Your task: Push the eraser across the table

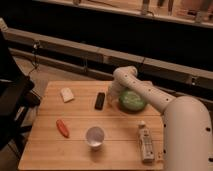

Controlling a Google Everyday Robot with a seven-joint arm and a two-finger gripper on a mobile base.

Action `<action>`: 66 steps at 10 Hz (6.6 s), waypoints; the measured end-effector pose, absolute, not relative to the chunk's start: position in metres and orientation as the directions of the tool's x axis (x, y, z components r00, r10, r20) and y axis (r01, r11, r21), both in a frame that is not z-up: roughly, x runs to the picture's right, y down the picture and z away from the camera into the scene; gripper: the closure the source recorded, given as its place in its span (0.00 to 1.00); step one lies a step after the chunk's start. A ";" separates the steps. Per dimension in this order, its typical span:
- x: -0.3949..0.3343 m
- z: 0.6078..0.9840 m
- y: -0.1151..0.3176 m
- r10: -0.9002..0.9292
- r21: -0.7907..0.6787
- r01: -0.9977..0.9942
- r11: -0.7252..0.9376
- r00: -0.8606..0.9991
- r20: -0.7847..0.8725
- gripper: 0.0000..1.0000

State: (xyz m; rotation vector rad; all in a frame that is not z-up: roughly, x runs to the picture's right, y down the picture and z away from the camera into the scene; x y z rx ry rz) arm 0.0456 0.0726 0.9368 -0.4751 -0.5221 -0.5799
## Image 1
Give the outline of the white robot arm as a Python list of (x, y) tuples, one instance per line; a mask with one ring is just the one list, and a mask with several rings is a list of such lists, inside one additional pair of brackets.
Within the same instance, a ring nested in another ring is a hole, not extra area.
[(213, 171), (213, 128), (207, 107), (193, 96), (175, 97), (140, 81), (134, 66), (116, 68), (108, 87), (114, 101), (126, 88), (163, 117), (164, 171)]

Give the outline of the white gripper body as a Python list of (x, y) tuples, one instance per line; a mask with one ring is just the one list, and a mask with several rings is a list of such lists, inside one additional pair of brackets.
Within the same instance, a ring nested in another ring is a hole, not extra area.
[(110, 105), (113, 105), (113, 103), (118, 99), (120, 93), (124, 90), (124, 87), (118, 83), (117, 81), (113, 81), (108, 86), (107, 91), (107, 101)]

